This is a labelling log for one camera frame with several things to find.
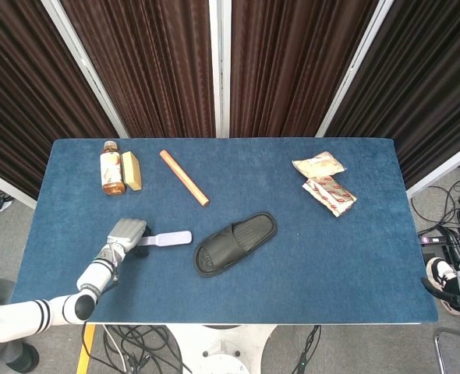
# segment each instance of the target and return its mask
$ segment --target blue felt surface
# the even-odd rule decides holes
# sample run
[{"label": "blue felt surface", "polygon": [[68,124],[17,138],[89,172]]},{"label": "blue felt surface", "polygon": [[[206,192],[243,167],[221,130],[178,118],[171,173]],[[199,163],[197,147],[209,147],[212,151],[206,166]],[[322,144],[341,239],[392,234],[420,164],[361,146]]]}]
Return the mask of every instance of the blue felt surface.
[{"label": "blue felt surface", "polygon": [[[120,139],[143,190],[101,191],[100,139],[55,142],[13,302],[76,292],[76,280],[122,217],[193,244],[126,257],[119,286],[91,320],[124,323],[420,323],[437,320],[393,142],[388,139]],[[168,150],[208,195],[203,208],[159,157]],[[291,160],[331,152],[334,178],[359,200],[336,218],[301,188]],[[197,275],[196,245],[260,211],[278,233],[229,271]]]}]

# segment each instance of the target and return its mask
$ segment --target wooden stick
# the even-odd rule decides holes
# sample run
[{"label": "wooden stick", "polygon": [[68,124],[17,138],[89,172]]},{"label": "wooden stick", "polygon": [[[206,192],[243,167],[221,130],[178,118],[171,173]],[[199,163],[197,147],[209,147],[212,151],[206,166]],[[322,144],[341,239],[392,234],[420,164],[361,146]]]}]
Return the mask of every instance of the wooden stick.
[{"label": "wooden stick", "polygon": [[182,167],[178,165],[175,159],[169,154],[167,150],[162,150],[159,155],[165,161],[166,164],[173,170],[173,173],[179,178],[180,181],[185,185],[185,187],[190,191],[190,193],[197,199],[200,205],[207,206],[209,205],[209,199],[206,195],[200,191],[199,187],[190,179],[190,177],[184,172]]}]

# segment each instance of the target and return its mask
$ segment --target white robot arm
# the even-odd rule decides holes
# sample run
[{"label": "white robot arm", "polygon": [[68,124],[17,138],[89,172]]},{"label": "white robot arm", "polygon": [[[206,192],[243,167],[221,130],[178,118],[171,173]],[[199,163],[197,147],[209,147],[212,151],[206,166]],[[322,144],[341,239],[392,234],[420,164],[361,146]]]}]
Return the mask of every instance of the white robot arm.
[{"label": "white robot arm", "polygon": [[109,281],[117,283],[119,264],[146,228],[146,221],[121,219],[108,235],[107,244],[77,280],[77,294],[0,305],[0,343],[41,333],[50,326],[87,321]]}]

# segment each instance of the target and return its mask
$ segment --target bottle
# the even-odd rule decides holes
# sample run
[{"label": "bottle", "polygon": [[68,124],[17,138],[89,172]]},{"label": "bottle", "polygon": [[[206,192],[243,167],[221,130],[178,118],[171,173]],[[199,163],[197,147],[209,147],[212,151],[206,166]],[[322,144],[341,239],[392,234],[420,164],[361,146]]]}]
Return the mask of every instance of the bottle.
[{"label": "bottle", "polygon": [[121,195],[126,186],[122,181],[121,154],[118,145],[111,140],[104,143],[104,149],[100,155],[100,173],[102,189],[108,195]]}]

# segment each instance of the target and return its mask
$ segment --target brown curtain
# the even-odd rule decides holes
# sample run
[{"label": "brown curtain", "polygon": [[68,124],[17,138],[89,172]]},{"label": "brown curtain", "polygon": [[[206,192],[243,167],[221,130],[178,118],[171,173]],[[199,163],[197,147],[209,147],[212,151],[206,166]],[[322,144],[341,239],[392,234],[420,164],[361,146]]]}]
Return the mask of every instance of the brown curtain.
[{"label": "brown curtain", "polygon": [[131,137],[214,136],[207,0],[62,4]]},{"label": "brown curtain", "polygon": [[328,136],[395,140],[408,187],[460,151],[460,0],[397,0]]},{"label": "brown curtain", "polygon": [[0,0],[0,177],[36,198],[55,139],[116,136],[41,2]]},{"label": "brown curtain", "polygon": [[314,136],[376,0],[232,3],[231,136]]}]

